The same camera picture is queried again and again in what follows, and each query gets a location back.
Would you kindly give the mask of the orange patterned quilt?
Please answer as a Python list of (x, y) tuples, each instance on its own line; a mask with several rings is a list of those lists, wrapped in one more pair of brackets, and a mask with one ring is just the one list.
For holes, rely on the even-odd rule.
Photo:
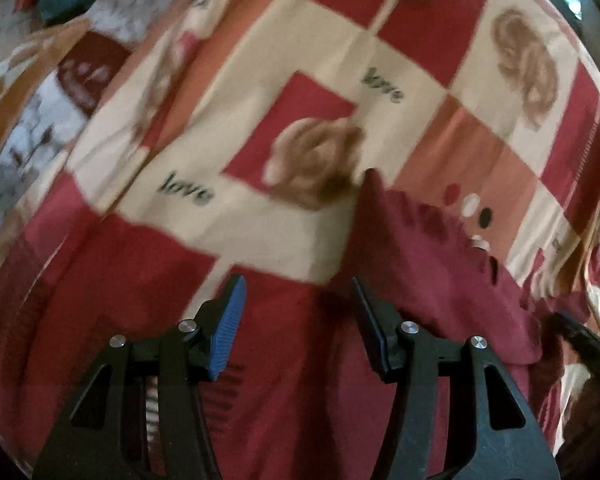
[(0, 55), (0, 154), (33, 92), (89, 30), (81, 16), (34, 32)]

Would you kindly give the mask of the grey floral bedsheet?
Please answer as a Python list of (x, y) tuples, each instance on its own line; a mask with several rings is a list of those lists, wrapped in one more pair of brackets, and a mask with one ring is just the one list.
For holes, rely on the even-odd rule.
[[(95, 0), (85, 34), (15, 105), (0, 143), (0, 229), (47, 165), (81, 131), (102, 92), (173, 0)], [(0, 0), (0, 99), (65, 29), (44, 27), (32, 0)]]

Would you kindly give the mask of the red cream patterned blanket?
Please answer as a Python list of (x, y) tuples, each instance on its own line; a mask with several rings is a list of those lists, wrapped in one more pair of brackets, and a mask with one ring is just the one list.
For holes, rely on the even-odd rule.
[(232, 274), (227, 479), (344, 479), (329, 285), (367, 170), (600, 333), (600, 69), (550, 0), (174, 0), (0, 229), (0, 439), (32, 471), (110, 339)]

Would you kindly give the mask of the maroon knit sweater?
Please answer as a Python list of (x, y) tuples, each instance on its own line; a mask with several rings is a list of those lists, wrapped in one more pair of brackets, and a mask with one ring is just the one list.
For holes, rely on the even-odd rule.
[(358, 193), (340, 270), (329, 285), (338, 314), (329, 363), (328, 414), (342, 478), (372, 473), (394, 393), (370, 367), (354, 319), (350, 284), (358, 276), (402, 318), (434, 336), (486, 338), (530, 404), (545, 439), (557, 438), (565, 353), (550, 316), (590, 316), (584, 292), (533, 298), (505, 266), (478, 248), (441, 209), (385, 188), (370, 169)]

